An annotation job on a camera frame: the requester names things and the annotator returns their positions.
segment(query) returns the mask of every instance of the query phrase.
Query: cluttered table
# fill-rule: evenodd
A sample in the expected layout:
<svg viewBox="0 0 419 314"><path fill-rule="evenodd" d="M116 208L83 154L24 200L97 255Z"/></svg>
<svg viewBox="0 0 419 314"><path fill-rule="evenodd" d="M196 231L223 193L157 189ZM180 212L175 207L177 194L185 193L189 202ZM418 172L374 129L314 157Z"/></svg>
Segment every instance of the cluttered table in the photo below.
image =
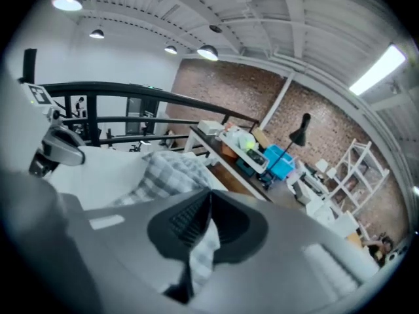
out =
<svg viewBox="0 0 419 314"><path fill-rule="evenodd" d="M294 194L288 189L285 182L275 182L270 190L265 190L256 176L249 177L240 169L236 160L225 155L222 151L222 142L218 141L214 135L206 135L196 126L191 126L188 141L184 152L192 150L195 143L200 143L211 153L242 185L244 185L256 198L271 201L276 205L292 209L304 210L304 207L294 198Z"/></svg>

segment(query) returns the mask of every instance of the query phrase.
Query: person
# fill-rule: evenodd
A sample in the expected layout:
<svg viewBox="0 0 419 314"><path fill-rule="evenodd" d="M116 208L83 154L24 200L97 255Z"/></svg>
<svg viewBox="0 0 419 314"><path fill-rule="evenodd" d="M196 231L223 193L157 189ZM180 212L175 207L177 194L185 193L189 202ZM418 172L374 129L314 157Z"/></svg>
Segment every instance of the person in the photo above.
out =
<svg viewBox="0 0 419 314"><path fill-rule="evenodd" d="M362 244L368 247L369 254L380 267L386 262L386 255L393 250L393 241L388 236L378 241L364 241Z"/></svg>
<svg viewBox="0 0 419 314"><path fill-rule="evenodd" d="M84 111L84 98L83 97L80 97L78 102L76 102L76 112L79 118L81 116L86 117L86 112Z"/></svg>

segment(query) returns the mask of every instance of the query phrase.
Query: plaid cloth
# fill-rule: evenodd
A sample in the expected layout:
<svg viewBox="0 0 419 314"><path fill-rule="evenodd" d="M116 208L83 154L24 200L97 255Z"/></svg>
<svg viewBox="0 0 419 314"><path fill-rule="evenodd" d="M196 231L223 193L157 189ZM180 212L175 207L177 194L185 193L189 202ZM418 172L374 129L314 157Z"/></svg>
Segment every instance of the plaid cloth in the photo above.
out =
<svg viewBox="0 0 419 314"><path fill-rule="evenodd" d="M144 156L143 159L148 164L138 186L113 201L110 207L144 203L200 188L212 188L207 169L196 158L173 151L158 151ZM189 255L192 288L195 294L210 278L214 252L220 246L217 226L211 220L201 241Z"/></svg>

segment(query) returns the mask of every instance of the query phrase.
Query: white ceiling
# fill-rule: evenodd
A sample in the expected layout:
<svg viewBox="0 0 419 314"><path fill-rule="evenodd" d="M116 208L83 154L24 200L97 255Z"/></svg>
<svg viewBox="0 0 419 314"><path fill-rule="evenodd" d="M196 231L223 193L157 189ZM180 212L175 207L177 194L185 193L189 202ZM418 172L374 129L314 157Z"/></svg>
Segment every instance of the white ceiling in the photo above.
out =
<svg viewBox="0 0 419 314"><path fill-rule="evenodd" d="M410 182L419 184L419 70L412 65L418 52L382 0L84 0L76 19L105 32L142 27L162 37L162 49L169 41L186 56L212 44L221 59L275 63L279 73L296 69L341 93L395 43L409 60L361 99L344 97L387 125L403 151L399 163L409 165Z"/></svg>

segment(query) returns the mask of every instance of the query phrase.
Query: white pole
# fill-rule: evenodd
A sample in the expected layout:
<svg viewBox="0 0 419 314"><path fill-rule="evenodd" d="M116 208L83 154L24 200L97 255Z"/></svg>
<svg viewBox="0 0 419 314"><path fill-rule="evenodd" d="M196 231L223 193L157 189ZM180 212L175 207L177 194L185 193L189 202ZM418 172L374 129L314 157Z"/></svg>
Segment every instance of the white pole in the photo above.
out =
<svg viewBox="0 0 419 314"><path fill-rule="evenodd" d="M272 118L272 115L274 115L276 109L280 105L280 103L282 101L282 98L284 97L285 93L287 92L288 87L289 87L289 85L291 85L291 82L293 81L294 77L295 77L295 71L292 71L289 74L289 76L287 78L287 81L282 86L281 92L278 94L274 104L272 105L272 107L268 111L268 114L266 114L266 116L263 118L261 124L259 125L259 129L264 130L265 126L268 124L269 120Z"/></svg>

